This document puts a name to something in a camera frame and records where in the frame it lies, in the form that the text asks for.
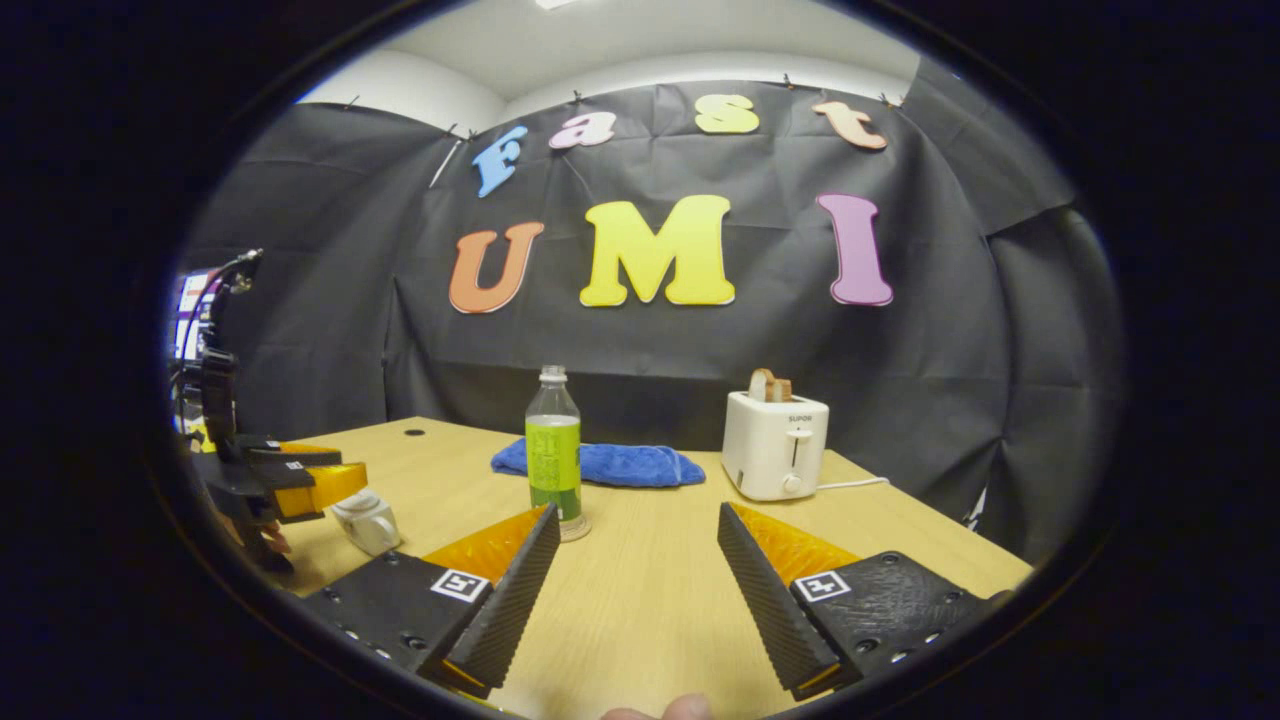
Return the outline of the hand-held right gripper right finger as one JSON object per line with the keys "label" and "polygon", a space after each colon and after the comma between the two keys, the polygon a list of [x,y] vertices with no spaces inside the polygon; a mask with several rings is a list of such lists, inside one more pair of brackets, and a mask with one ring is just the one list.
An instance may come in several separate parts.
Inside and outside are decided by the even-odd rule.
{"label": "hand-held right gripper right finger", "polygon": [[975,594],[897,550],[856,556],[736,502],[719,506],[717,541],[796,701],[914,664],[1006,597]]}

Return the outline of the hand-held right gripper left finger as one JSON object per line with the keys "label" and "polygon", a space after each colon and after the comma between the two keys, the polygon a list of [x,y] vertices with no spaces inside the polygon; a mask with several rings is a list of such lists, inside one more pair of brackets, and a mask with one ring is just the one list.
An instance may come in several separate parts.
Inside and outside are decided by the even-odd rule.
{"label": "hand-held right gripper left finger", "polygon": [[383,662],[486,698],[506,683],[559,546],[559,509],[544,503],[422,557],[380,553],[301,603]]}

